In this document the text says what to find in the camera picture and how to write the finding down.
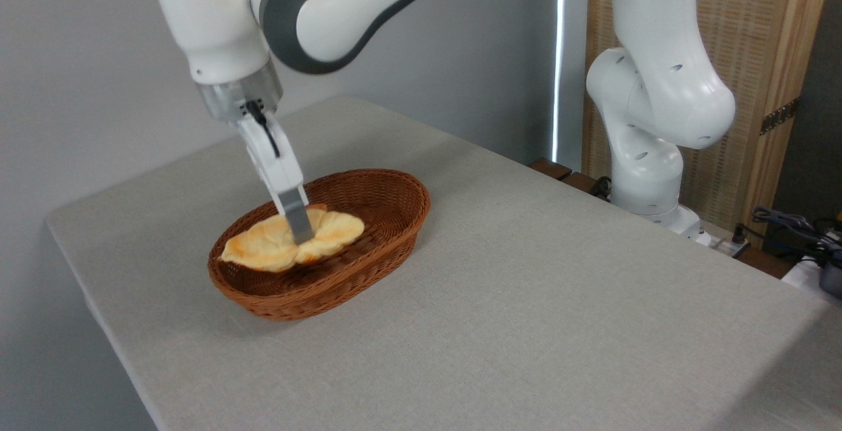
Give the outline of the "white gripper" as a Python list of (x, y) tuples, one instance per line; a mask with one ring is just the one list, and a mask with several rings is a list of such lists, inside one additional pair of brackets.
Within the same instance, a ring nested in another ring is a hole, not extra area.
[(268, 115), (266, 126), (267, 130), (250, 115), (237, 123), (255, 169), (287, 221), (295, 245), (301, 245), (314, 236), (307, 214), (309, 201), (303, 171), (282, 125)]

